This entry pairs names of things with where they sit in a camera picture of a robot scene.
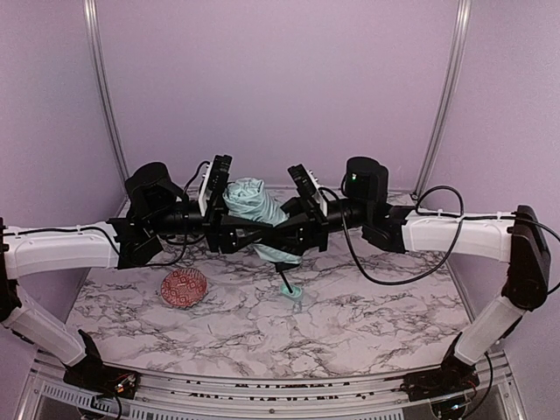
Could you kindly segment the mint green folding umbrella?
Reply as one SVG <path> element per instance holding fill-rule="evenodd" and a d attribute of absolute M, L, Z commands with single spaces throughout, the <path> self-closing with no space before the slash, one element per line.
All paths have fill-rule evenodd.
<path fill-rule="evenodd" d="M 267 223 L 275 227 L 288 220 L 280 204 L 267 192 L 264 181 L 257 178 L 239 178 L 227 185 L 222 194 L 229 214 L 248 221 Z M 291 285 L 285 271 L 299 266 L 302 257 L 293 255 L 271 246 L 254 244 L 258 256 L 268 263 L 274 263 L 282 278 L 281 293 L 293 301 L 298 301 L 303 290 Z"/>

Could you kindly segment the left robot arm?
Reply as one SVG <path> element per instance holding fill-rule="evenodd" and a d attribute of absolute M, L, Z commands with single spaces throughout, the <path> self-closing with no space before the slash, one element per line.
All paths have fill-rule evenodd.
<path fill-rule="evenodd" d="M 76 227 L 2 227 L 2 326 L 54 355 L 65 367 L 65 383 L 117 400 L 133 398 L 137 372 L 106 365 L 88 333 L 59 321 L 18 279 L 56 270 L 154 267 L 167 236 L 182 236 L 183 248 L 202 238 L 213 252 L 235 251 L 241 244 L 237 230 L 267 233 L 284 221 L 284 213 L 253 201 L 229 204 L 230 162 L 227 155 L 215 157 L 197 199 L 172 181 L 164 163 L 152 162 L 126 180 L 129 211 L 123 218 Z"/>

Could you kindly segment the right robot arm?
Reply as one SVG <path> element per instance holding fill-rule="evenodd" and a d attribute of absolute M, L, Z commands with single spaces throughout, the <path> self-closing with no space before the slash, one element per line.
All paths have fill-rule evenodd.
<path fill-rule="evenodd" d="M 389 171 L 371 157 L 346 162 L 342 194 L 321 187 L 299 164 L 289 169 L 298 196 L 282 209 L 288 220 L 266 229 L 262 244 L 294 256 L 324 249 L 331 233 L 358 227 L 375 248 L 395 254 L 441 252 L 506 263 L 500 293 L 453 340 L 438 367 L 406 374 L 401 389 L 410 401 L 455 394 L 479 386 L 475 365 L 506 338 L 527 312 L 541 307 L 550 287 L 550 229 L 531 206 L 512 213 L 468 214 L 388 203 Z"/>

